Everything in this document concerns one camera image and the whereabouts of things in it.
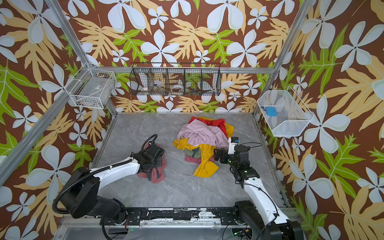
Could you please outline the maroon printed t-shirt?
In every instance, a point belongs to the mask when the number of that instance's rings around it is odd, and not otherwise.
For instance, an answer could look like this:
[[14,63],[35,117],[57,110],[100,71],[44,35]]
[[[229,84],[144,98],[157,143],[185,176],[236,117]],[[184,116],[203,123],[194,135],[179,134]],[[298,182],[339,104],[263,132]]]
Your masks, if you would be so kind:
[[162,166],[153,168],[149,173],[137,173],[140,178],[148,179],[153,184],[159,183],[165,179],[164,169],[167,166],[166,161],[164,160],[164,155],[162,159]]

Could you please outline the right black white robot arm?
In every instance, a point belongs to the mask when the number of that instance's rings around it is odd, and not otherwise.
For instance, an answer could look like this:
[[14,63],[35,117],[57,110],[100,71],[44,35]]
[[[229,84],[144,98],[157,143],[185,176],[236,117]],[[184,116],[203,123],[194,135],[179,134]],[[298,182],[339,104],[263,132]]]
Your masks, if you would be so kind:
[[215,149],[215,160],[228,164],[235,183],[249,195],[250,201],[235,203],[235,219],[252,230],[252,240],[303,240],[304,231],[274,202],[257,171],[251,167],[249,150],[245,145],[232,145],[228,150]]

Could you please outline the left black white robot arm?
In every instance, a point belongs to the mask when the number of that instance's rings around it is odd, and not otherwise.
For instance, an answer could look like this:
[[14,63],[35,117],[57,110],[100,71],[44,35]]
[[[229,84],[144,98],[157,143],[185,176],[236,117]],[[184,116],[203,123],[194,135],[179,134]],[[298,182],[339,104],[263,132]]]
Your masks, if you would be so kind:
[[54,199],[53,211],[57,214],[69,214],[74,219],[92,216],[113,224],[125,223],[128,219],[125,205],[115,198],[99,196],[99,191],[115,181],[133,175],[152,183],[164,180],[165,150],[155,143],[157,137],[157,134],[150,136],[139,152],[131,153],[120,162],[102,168],[77,169]]

